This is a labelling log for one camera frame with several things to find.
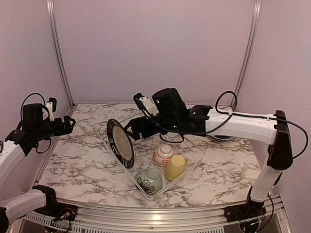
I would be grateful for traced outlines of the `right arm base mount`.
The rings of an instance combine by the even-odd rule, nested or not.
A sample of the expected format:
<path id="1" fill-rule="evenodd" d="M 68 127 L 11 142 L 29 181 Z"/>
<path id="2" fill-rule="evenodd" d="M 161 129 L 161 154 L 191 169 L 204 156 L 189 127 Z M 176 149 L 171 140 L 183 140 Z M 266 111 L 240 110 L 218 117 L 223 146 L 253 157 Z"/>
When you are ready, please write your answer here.
<path id="1" fill-rule="evenodd" d="M 224 208 L 224 216 L 227 222 L 246 220 L 262 214 L 266 214 L 264 201 L 257 202 L 251 200 L 250 193 L 247 195 L 245 203 Z"/>

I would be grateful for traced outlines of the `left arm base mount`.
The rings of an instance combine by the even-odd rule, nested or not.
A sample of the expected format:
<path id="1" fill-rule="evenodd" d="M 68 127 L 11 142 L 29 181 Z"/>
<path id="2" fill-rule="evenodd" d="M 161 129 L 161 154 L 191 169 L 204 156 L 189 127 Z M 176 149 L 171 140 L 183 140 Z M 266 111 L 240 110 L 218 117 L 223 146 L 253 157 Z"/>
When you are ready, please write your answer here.
<path id="1" fill-rule="evenodd" d="M 43 185 L 35 185 L 33 189 L 40 190 L 45 194 L 46 205 L 35 209 L 36 213 L 51 216 L 55 218 L 55 221 L 59 220 L 70 220 L 74 221 L 76 217 L 77 206 L 72 204 L 65 204 L 57 201 L 56 192 L 53 188 L 43 186 Z"/>

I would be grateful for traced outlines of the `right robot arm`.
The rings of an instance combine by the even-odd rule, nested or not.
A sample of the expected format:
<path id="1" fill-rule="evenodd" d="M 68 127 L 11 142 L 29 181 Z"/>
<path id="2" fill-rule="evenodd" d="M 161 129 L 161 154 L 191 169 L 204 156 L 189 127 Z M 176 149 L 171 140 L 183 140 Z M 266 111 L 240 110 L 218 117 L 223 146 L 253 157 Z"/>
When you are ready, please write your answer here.
<path id="1" fill-rule="evenodd" d="M 165 88 L 151 98 L 137 93 L 133 100 L 143 116 L 130 120 L 126 133 L 134 140 L 157 133 L 195 136 L 228 136 L 258 141 L 268 146 L 265 165 L 241 206 L 244 217 L 252 217 L 275 185 L 281 173 L 292 166 L 294 157 L 286 115 L 248 114 L 222 109 L 217 104 L 188 108 L 175 88 Z"/>

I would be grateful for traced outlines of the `large black rimmed cream plate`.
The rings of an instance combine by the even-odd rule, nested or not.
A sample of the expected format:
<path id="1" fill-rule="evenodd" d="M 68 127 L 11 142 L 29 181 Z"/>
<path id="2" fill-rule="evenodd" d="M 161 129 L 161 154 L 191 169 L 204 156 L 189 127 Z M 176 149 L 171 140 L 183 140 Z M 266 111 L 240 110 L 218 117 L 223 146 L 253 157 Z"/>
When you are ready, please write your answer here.
<path id="1" fill-rule="evenodd" d="M 106 133 L 116 158 L 125 168 L 131 169 L 135 162 L 134 150 L 132 142 L 123 126 L 117 120 L 109 119 Z"/>

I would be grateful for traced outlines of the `pale green flower plate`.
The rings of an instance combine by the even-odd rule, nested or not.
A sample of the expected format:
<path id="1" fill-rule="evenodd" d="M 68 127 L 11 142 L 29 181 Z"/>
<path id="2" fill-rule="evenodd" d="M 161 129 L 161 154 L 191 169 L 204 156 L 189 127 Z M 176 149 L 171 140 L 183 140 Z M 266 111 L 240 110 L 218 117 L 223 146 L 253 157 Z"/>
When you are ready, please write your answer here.
<path id="1" fill-rule="evenodd" d="M 213 140 L 217 140 L 217 141 L 230 141 L 230 140 L 234 139 L 234 137 L 224 136 L 224 135 L 210 135 L 209 137 L 212 138 Z"/>

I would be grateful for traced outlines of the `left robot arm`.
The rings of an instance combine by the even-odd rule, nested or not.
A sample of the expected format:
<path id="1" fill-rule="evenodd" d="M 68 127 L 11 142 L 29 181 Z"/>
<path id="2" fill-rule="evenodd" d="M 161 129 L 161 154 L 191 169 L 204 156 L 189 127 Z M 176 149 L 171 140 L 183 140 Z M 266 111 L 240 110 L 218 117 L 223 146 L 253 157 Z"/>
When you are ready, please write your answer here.
<path id="1" fill-rule="evenodd" d="M 53 101 L 22 106 L 21 120 L 17 128 L 0 143 L 1 185 L 6 182 L 31 150 L 37 149 L 39 142 L 51 141 L 52 137 L 72 133 L 76 123 L 75 119 L 69 116 L 54 118 L 55 106 Z M 15 220 L 24 217 L 31 211 L 39 211 L 60 218 L 64 210 L 65 206 L 57 201 L 54 189 L 35 185 L 25 193 L 1 201 L 0 231 L 7 232 Z"/>

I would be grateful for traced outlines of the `yellow mug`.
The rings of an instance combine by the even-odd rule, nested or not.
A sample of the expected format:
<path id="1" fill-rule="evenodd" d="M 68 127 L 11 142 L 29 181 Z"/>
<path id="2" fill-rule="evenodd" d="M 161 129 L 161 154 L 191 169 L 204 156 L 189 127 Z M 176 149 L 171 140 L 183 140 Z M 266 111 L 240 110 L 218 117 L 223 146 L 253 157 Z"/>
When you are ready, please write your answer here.
<path id="1" fill-rule="evenodd" d="M 182 155 L 174 155 L 166 166 L 166 178 L 169 181 L 174 181 L 178 178 L 183 172 L 186 171 L 186 165 L 188 159 Z"/>

